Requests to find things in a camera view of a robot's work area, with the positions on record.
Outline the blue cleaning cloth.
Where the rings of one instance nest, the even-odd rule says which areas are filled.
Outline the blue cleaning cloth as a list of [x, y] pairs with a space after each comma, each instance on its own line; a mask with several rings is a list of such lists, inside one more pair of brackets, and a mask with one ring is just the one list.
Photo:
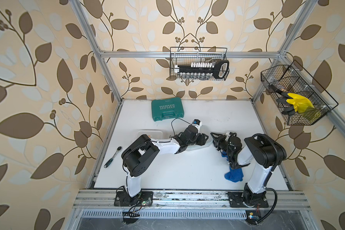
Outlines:
[[236, 159], [235, 156], [229, 156], [227, 152], [221, 151], [221, 156], [223, 158], [226, 158], [226, 160], [229, 162], [230, 165], [230, 171], [225, 173], [224, 177], [228, 181], [232, 181], [234, 183], [241, 182], [243, 180], [243, 172], [242, 169], [233, 169], [232, 166], [236, 165]]

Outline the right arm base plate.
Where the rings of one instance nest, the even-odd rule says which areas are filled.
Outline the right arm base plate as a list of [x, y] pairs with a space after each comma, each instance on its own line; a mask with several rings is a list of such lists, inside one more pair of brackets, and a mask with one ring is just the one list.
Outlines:
[[259, 194], [252, 194], [249, 191], [243, 192], [228, 192], [228, 199], [231, 208], [268, 208], [269, 204], [266, 200], [266, 192]]

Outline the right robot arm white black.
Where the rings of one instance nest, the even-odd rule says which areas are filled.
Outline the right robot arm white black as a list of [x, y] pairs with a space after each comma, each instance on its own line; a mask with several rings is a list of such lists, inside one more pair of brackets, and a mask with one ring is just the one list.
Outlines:
[[267, 183], [274, 170], [286, 158], [285, 149], [266, 134], [254, 134], [245, 138], [242, 145], [236, 133], [211, 133], [214, 147], [227, 159], [230, 174], [235, 181], [243, 178], [242, 168], [255, 161], [251, 178], [243, 189], [243, 202], [249, 204], [262, 198], [267, 191]]

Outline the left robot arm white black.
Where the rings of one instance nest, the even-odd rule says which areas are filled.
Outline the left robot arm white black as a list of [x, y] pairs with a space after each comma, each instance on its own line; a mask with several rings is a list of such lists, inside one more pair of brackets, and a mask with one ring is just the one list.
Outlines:
[[200, 126], [189, 125], [183, 132], [167, 140], [151, 139], [146, 134], [139, 136], [121, 155], [123, 170], [126, 172], [125, 193], [134, 198], [141, 192], [141, 175], [156, 156], [179, 154], [190, 146], [205, 146], [209, 136], [199, 130]]

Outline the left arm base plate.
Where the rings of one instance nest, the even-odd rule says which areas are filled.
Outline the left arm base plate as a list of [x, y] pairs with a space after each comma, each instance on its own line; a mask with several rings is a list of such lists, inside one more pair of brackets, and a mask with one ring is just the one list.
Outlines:
[[153, 202], [153, 192], [141, 191], [134, 197], [130, 197], [127, 191], [118, 191], [116, 193], [115, 207], [133, 207], [133, 206], [150, 206]]

